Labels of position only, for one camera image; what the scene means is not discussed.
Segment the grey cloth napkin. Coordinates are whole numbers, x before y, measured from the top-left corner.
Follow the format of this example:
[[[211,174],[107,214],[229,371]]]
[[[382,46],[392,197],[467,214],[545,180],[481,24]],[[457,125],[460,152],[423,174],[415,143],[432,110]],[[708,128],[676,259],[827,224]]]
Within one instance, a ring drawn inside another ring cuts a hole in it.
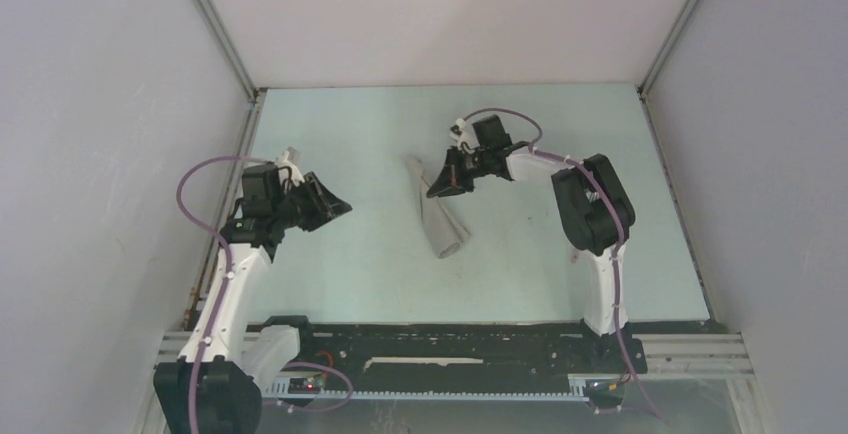
[[[412,185],[419,219],[433,253],[438,259],[454,255],[470,240],[471,232],[439,198],[426,196],[431,183],[421,160],[407,156],[404,165]]]

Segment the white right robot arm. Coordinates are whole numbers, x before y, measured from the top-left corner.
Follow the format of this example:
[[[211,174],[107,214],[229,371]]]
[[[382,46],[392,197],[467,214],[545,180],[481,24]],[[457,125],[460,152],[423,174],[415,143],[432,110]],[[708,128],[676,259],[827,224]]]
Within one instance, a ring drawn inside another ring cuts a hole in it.
[[[552,189],[562,229],[572,247],[591,256],[595,274],[583,321],[595,334],[581,346],[585,365],[606,372],[622,357],[619,334],[628,318],[623,303],[622,263],[635,210],[611,161],[584,160],[543,151],[538,122],[529,141],[515,141],[503,126],[503,108],[484,108],[455,121],[443,167],[425,194],[443,198],[471,193],[480,178],[533,182]]]

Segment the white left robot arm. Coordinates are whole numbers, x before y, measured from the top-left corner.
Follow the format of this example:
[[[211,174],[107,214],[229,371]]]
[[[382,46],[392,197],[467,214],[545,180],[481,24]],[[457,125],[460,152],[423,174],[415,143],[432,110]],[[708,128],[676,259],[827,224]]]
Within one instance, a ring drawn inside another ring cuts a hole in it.
[[[153,386],[166,425],[173,433],[253,433],[261,417],[263,391],[286,365],[304,370],[316,357],[315,342],[292,325],[270,327],[243,349],[250,304],[268,274],[289,229],[313,232],[351,212],[312,172],[297,166],[300,154],[287,148],[275,160],[246,156],[241,191],[232,216],[220,228],[176,200],[183,215],[218,244],[210,297],[176,360],[157,365]]]

